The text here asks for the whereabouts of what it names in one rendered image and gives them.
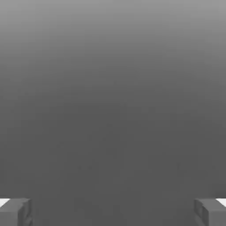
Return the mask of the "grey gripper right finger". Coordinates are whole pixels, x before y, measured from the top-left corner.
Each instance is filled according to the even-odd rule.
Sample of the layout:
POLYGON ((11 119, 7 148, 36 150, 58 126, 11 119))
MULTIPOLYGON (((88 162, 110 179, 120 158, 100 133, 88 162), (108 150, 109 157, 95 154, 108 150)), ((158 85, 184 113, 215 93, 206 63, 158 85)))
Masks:
POLYGON ((226 198, 194 200, 196 226, 226 226, 226 198))

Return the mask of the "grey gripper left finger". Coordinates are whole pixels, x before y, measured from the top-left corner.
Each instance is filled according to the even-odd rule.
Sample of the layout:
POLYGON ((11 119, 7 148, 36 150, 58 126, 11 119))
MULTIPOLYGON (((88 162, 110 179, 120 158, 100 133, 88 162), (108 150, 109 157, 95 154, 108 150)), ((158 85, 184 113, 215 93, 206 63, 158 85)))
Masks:
POLYGON ((32 199, 0 198, 0 226, 33 226, 32 199))

